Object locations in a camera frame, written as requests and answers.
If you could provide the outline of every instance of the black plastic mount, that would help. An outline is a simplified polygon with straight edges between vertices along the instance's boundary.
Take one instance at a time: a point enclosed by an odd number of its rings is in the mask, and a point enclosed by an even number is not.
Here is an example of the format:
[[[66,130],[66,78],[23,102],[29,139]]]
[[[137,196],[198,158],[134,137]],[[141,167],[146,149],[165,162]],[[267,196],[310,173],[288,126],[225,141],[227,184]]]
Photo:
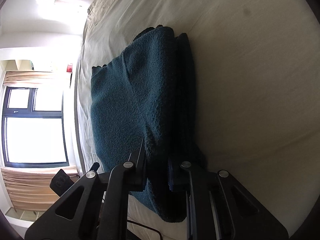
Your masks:
[[[186,191],[188,240],[286,240],[285,227],[228,171],[169,161],[169,186]]]
[[[127,235],[139,239],[127,232],[128,195],[129,191],[144,190],[145,165],[142,140],[140,149],[131,154],[129,161],[111,172],[97,174],[99,166],[93,166],[28,228],[25,240],[125,240]],[[54,184],[68,180],[60,172],[52,181]]]

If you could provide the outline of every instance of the folded towel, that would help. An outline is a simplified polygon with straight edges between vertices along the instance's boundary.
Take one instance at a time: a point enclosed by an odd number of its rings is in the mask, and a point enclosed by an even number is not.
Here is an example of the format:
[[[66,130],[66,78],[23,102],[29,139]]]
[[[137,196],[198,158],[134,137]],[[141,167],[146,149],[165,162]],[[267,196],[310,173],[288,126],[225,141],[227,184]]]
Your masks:
[[[193,140],[195,73],[188,37],[148,28],[109,64],[92,68],[91,119],[105,171],[128,160],[145,138],[147,185],[132,194],[164,221],[186,217],[185,194],[168,187],[170,156],[205,163]]]

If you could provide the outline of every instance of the white bed sheet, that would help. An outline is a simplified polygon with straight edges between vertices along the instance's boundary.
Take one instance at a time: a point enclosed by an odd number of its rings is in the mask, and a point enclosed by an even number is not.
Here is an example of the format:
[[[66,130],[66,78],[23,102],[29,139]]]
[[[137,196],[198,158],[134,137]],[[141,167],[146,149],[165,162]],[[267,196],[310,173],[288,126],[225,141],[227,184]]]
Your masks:
[[[209,170],[229,170],[291,235],[320,194],[320,26],[305,0],[96,0],[78,82],[86,169],[98,160],[91,67],[107,64],[158,24],[188,34],[196,142]],[[128,214],[168,239],[185,238],[185,222],[165,223],[134,197]],[[143,230],[137,235],[153,238]]]

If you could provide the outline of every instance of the mattress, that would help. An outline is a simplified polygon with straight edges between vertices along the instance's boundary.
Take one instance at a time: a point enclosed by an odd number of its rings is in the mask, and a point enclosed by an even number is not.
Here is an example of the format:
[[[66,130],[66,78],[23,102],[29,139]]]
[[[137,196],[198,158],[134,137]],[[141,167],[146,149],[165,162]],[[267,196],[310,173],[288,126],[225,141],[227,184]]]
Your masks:
[[[91,67],[107,64],[138,33],[159,24],[188,34],[196,142],[208,169],[231,172],[292,235],[320,194],[320,25],[305,0],[95,0],[78,77],[86,170],[98,160]],[[165,239],[185,239],[185,222],[165,223],[132,196],[128,215]]]

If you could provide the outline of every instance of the fire alarm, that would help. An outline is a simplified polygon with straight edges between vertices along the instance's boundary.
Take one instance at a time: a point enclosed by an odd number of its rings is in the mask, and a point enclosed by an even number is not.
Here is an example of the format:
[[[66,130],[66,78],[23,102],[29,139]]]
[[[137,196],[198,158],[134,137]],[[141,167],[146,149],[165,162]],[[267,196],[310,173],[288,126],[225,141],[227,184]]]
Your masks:
[[[68,64],[67,72],[72,73],[72,67],[73,67],[73,63]]]

